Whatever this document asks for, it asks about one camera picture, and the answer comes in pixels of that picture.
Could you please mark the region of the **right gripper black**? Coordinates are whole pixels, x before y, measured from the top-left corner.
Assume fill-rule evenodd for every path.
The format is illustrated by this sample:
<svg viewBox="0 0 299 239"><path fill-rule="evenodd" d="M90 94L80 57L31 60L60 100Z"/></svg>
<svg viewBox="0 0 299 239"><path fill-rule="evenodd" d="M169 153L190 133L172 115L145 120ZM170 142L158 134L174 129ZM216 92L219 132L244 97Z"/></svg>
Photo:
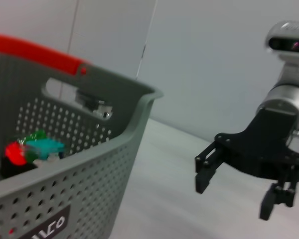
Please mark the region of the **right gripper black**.
<svg viewBox="0 0 299 239"><path fill-rule="evenodd" d="M196 192L206 190L217 168L225 162L245 174L277 180L261 202L261 220L270 219L275 205L293 207L299 182L299 153L287 146L287 140L296 122L295 113L262 108L242 132L217 134L195 157Z"/></svg>

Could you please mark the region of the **bright red toy brick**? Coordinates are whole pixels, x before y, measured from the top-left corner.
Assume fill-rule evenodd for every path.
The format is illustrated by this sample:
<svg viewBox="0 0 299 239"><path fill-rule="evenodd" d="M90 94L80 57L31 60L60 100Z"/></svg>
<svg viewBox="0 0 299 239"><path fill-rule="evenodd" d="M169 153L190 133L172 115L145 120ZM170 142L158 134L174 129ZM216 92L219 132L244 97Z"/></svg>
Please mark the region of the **bright red toy brick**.
<svg viewBox="0 0 299 239"><path fill-rule="evenodd" d="M4 149L4 155L14 166L24 166L26 164L23 149L18 142L9 143Z"/></svg>

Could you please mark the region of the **glass coffee pot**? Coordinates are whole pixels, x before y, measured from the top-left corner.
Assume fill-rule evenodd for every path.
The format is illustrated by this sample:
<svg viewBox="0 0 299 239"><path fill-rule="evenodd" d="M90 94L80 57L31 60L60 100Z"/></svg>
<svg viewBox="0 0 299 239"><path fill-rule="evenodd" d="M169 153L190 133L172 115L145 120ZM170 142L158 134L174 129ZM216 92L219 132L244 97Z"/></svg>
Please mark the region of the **glass coffee pot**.
<svg viewBox="0 0 299 239"><path fill-rule="evenodd" d="M75 102L103 120L109 120L112 117L113 104L110 101L93 96L82 90L77 90Z"/></svg>

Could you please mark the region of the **grey-green perforated storage bin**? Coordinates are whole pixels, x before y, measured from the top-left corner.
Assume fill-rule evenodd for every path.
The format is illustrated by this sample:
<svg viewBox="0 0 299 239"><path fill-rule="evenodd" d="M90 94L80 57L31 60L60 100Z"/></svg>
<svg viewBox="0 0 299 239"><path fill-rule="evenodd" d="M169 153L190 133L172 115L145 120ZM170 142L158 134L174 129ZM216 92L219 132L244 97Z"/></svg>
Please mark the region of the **grey-green perforated storage bin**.
<svg viewBox="0 0 299 239"><path fill-rule="evenodd" d="M108 239L112 232L162 92L85 66L85 75L71 75L0 53L0 239ZM112 117L82 108L77 90L110 101ZM5 147L39 129L65 144L64 157L41 167L12 165Z"/></svg>

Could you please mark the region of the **white toy brick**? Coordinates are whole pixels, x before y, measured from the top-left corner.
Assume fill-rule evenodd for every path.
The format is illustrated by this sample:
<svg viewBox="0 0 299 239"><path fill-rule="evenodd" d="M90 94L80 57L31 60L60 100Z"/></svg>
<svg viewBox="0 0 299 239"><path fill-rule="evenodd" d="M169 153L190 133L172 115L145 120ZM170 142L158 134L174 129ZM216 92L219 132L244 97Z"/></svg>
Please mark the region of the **white toy brick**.
<svg viewBox="0 0 299 239"><path fill-rule="evenodd" d="M58 153L51 153L46 159L36 159L33 161L33 164L37 167L41 167L43 165L52 164L60 160Z"/></svg>

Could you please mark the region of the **green toy brick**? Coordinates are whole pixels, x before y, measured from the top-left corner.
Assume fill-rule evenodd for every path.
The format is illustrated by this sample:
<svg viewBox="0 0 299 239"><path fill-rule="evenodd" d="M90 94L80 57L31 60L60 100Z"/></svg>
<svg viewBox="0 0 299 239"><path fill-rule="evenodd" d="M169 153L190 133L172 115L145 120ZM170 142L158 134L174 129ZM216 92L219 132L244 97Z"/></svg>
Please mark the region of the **green toy brick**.
<svg viewBox="0 0 299 239"><path fill-rule="evenodd" d="M41 139L47 139L47 135L44 130L40 129L30 134L22 135L17 142L19 144L26 144L28 141L37 141Z"/></svg>

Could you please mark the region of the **teal square toy plate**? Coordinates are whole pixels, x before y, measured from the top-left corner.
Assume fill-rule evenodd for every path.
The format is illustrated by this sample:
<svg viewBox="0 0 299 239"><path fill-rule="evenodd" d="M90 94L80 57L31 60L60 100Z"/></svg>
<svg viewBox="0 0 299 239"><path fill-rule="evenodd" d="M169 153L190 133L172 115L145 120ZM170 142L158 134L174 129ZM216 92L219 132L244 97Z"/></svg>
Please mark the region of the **teal square toy plate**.
<svg viewBox="0 0 299 239"><path fill-rule="evenodd" d="M25 149L34 153L38 159L46 159L51 153L58 153L62 158L65 151L65 144L53 139L41 139L37 141L28 141L25 144Z"/></svg>

